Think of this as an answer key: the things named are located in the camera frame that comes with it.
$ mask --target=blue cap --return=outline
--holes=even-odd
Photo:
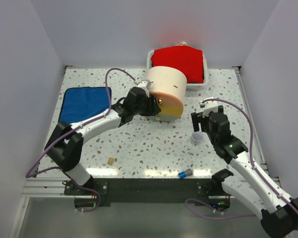
[[[185,174],[185,172],[180,172],[178,173],[180,179],[184,179],[185,177],[187,177],[187,175]]]

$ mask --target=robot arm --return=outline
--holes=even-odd
[[[61,140],[57,143],[47,152],[47,155],[78,185],[92,188],[93,178],[80,163],[83,144],[107,130],[125,125],[135,115],[156,116],[161,112],[155,95],[149,93],[149,87],[150,81],[144,80],[140,82],[137,87],[133,87],[128,92],[122,104],[120,102],[113,104],[110,112],[105,117],[103,117],[105,115],[105,112],[103,112],[73,124],[67,124],[64,121],[58,123],[45,148],[51,145],[57,138],[72,130],[72,128],[79,125],[81,125],[81,128],[68,136],[66,140]]]
[[[253,188],[242,185],[233,173],[222,170],[213,175],[213,180],[222,184],[222,189],[240,200],[250,208],[261,220],[266,233],[273,238],[282,238],[298,228],[298,215],[289,206],[292,204],[298,210],[298,198],[293,199],[282,190],[260,167],[253,158],[250,158],[248,148],[231,134],[229,121],[224,114],[223,106],[216,101],[200,103],[204,111],[192,113],[194,131],[207,133],[216,154],[227,164],[236,169]],[[258,172],[264,177],[273,189],[263,181]]]

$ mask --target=small wooden block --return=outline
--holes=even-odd
[[[114,158],[109,158],[108,159],[108,162],[107,162],[109,165],[113,165],[113,163],[114,163]]]

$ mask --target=white tray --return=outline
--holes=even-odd
[[[152,68],[152,62],[151,62],[151,57],[153,56],[154,50],[150,51],[148,53],[147,57],[147,71]],[[209,83],[209,77],[208,77],[208,64],[207,60],[205,59],[205,55],[203,53],[203,73],[204,73],[204,83],[188,83],[187,84],[187,91],[198,91],[201,87],[205,87]]]

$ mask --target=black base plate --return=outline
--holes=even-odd
[[[188,198],[195,198],[208,204],[215,203],[209,196],[225,196],[218,189],[210,194],[212,179],[160,179],[160,178],[94,178],[94,188],[101,195],[101,206],[110,206],[111,202],[123,203],[184,203]],[[67,181],[64,195],[92,195]]]

